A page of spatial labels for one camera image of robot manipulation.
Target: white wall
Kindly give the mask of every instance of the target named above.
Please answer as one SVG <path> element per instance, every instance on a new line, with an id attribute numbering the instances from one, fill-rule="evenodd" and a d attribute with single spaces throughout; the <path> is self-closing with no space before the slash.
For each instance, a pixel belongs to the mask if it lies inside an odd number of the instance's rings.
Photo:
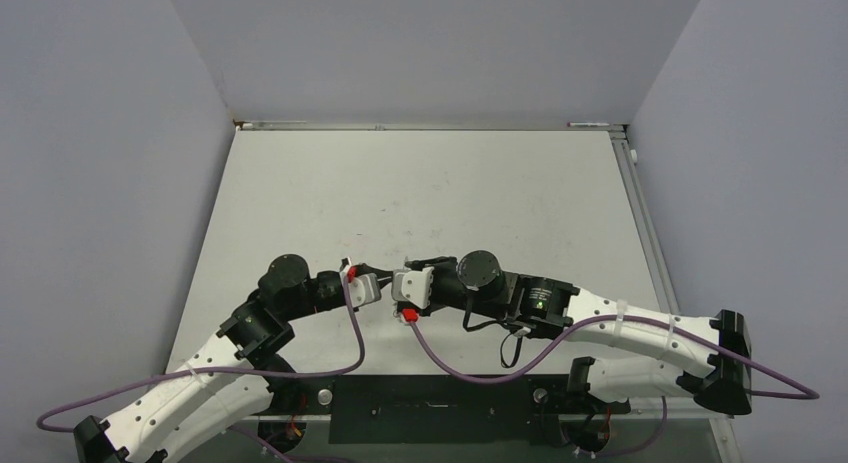
<path id="1" fill-rule="evenodd" d="M 243 120 L 627 123 L 698 0 L 172 0 Z"/>
<path id="2" fill-rule="evenodd" d="M 168 0 L 0 0 L 0 47 L 0 459 L 77 461 L 35 418 L 164 368 L 232 124 Z"/>
<path id="3" fill-rule="evenodd" d="M 755 358 L 822 393 L 757 399 L 749 463 L 848 461 L 846 8 L 701 0 L 630 128 L 683 310 L 740 310 Z"/>

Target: table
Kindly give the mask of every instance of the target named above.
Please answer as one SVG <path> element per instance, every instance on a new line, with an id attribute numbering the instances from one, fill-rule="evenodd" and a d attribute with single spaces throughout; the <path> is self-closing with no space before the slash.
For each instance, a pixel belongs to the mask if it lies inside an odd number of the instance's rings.
<path id="1" fill-rule="evenodd" d="M 268 263 L 298 253 L 313 274 L 341 257 L 397 268 L 404 258 L 492 251 L 507 271 L 571 282 L 659 310 L 622 175 L 605 131 L 240 131 L 236 134 L 168 368 L 194 354 Z M 360 374 L 433 374 L 391 298 L 359 312 Z M 457 369 L 498 374 L 499 327 L 468 334 L 444 309 L 420 326 Z M 343 310 L 293 322 L 280 352 L 299 371 L 346 366 L 357 350 Z M 519 364 L 546 341 L 527 341 Z M 534 372 L 567 372 L 561 345 Z"/>

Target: cable tie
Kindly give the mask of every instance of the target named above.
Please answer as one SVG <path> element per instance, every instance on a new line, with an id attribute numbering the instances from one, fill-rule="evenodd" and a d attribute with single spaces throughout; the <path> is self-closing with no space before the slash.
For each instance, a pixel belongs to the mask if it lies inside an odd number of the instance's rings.
<path id="1" fill-rule="evenodd" d="M 665 355 L 671 351 L 671 344 L 674 340 L 674 326 L 677 324 L 677 321 L 674 319 L 674 315 L 668 315 L 668 335 L 665 337 L 665 347 L 663 351 L 660 353 L 660 356 L 657 357 L 658 360 L 662 360 L 665 358 Z"/>
<path id="2" fill-rule="evenodd" d="M 194 370 L 194 367 L 191 366 L 191 363 L 186 361 L 185 365 L 188 368 L 188 371 L 191 372 L 191 377 L 194 378 L 195 380 L 197 380 L 197 382 L 200 383 L 200 387 L 205 390 L 206 389 L 206 382 L 203 381 L 203 378 L 201 378 L 200 375 L 197 374 L 197 372 Z"/>
<path id="3" fill-rule="evenodd" d="M 610 341 L 607 345 L 610 348 L 618 346 L 618 340 L 621 339 L 621 328 L 624 326 L 624 315 L 627 314 L 627 301 L 616 301 L 615 308 L 618 314 L 615 317 L 615 327 L 612 330 L 612 341 Z"/>

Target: red connector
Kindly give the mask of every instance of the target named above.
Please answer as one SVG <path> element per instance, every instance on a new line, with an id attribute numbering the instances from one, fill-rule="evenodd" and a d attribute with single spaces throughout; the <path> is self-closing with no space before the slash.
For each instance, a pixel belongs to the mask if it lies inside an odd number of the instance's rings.
<path id="1" fill-rule="evenodd" d="M 407 323 L 418 321 L 418 313 L 412 308 L 404 308 L 400 310 L 400 314 Z"/>

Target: metal bolt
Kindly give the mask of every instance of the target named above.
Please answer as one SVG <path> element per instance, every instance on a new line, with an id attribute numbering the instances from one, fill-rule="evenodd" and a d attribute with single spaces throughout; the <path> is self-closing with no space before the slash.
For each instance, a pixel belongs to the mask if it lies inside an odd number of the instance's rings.
<path id="1" fill-rule="evenodd" d="M 324 388 L 318 392 L 318 403 L 322 406 L 327 406 L 333 401 L 333 392 Z"/>
<path id="2" fill-rule="evenodd" d="M 544 388 L 536 388 L 533 390 L 533 401 L 536 403 L 541 403 L 548 397 L 548 390 Z"/>

